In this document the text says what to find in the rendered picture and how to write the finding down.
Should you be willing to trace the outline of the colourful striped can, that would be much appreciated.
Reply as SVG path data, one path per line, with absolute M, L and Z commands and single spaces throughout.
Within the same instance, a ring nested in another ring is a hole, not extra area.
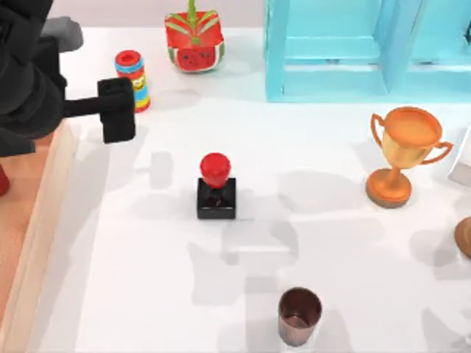
M 123 50 L 115 56 L 114 63 L 117 75 L 128 78 L 132 83 L 135 112 L 143 112 L 151 103 L 143 57 L 135 50 Z

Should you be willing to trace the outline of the watermelon plant pot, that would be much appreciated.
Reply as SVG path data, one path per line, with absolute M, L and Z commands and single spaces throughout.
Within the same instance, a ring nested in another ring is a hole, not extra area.
M 165 18 L 170 60 L 182 72 L 211 71 L 225 53 L 224 36 L 217 11 L 198 11 L 194 0 L 188 9 Z

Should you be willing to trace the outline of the red and black stamp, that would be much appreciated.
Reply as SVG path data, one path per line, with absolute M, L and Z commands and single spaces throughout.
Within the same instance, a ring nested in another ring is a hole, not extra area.
M 199 169 L 196 215 L 200 220 L 233 220 L 236 218 L 236 179 L 230 177 L 231 164 L 221 153 L 205 155 Z

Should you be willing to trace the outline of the shallow salmon-coloured box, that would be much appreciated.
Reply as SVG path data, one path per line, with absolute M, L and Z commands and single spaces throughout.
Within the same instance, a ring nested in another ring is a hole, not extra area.
M 0 196 L 0 353 L 26 353 L 79 138 L 67 123 L 36 152 L 0 158 L 10 181 Z

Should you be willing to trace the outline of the light blue rack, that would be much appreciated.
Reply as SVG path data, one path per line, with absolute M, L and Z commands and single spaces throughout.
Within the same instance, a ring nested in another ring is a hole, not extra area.
M 270 101 L 471 103 L 471 0 L 265 0 Z

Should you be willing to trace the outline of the brown cup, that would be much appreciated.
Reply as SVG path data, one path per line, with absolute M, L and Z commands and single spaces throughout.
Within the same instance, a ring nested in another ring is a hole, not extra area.
M 293 287 L 278 302 L 278 333 L 292 347 L 304 345 L 322 317 L 322 303 L 311 290 Z

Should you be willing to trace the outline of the gold trophy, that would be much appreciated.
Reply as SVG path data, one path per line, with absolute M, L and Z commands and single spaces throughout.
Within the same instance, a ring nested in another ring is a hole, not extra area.
M 371 173 L 365 191 L 384 208 L 402 207 L 410 199 L 412 184 L 403 170 L 436 163 L 453 148 L 441 141 L 442 125 L 435 116 L 418 107 L 398 107 L 384 118 L 373 114 L 370 129 L 390 167 Z

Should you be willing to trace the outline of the white flat object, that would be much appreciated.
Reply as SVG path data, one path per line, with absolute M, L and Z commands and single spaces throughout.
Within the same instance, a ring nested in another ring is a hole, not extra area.
M 471 188 L 471 124 L 464 134 L 448 179 Z

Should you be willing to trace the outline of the brown rounded object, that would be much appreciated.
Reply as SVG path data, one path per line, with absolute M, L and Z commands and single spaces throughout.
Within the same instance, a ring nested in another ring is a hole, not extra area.
M 471 259 L 471 216 L 458 222 L 454 230 L 454 238 L 460 252 Z

